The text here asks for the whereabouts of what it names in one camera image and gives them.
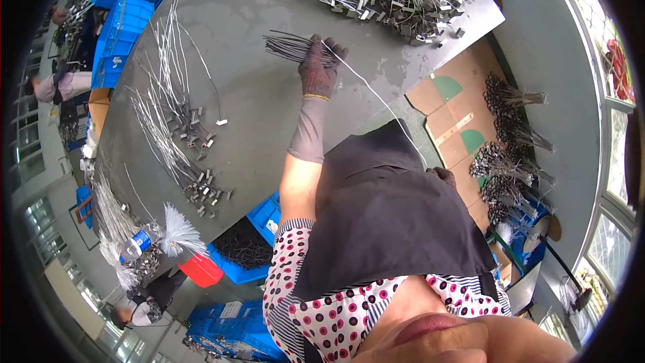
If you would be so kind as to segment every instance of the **floor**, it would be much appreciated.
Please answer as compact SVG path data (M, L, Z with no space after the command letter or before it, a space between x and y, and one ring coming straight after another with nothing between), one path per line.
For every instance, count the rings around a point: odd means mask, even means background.
M426 77L390 108L405 120L412 139L429 167L445 166L455 174L457 191L482 231L488 227L488 206L479 195L480 184L468 174L477 150L496 141L493 116L482 93L490 72L504 78L486 38ZM390 111L375 115L355 134L364 134L394 119ZM201 288L188 279L175 294L168 312L185 320L196 306L254 300L262 297L263 280L236 285L224 276L216 285Z

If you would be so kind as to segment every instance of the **gray arm sleeve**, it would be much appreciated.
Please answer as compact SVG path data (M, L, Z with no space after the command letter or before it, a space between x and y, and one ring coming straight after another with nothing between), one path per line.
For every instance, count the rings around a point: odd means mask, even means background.
M323 163L322 153L325 115L329 101L324 98L303 97L298 128L287 152L300 160Z

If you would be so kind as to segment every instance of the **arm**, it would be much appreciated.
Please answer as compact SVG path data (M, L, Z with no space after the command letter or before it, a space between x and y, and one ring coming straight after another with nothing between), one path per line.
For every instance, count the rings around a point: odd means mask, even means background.
M294 218L316 220L316 189L323 167L322 131L340 61L324 68L320 61L323 52L320 36L312 36L311 41L307 59L298 68L302 79L302 108L280 182L280 225ZM332 38L327 38L325 44L341 58L347 56L347 48L335 45Z

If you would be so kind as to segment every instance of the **bottle label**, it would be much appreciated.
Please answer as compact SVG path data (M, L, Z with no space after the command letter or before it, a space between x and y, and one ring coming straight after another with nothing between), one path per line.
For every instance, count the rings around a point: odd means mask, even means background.
M139 255L143 254L143 252L146 251L151 244L150 238L143 230L135 234L130 239L130 241L132 241L132 243L136 246L137 254Z

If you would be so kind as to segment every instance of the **cardboard box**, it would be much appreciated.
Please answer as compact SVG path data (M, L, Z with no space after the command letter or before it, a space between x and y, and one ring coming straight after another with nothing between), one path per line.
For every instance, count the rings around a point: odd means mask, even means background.
M110 106L110 89L94 89L90 93L90 115L92 123L95 125L96 137L101 139L101 130L105 123L105 116L108 115Z
M499 281L502 282L502 284L512 283L511 276L513 274L513 264L511 263L511 260L501 249L497 248L497 246L491 244L489 245L489 248L495 254L497 262L502 264L502 266L499 268Z

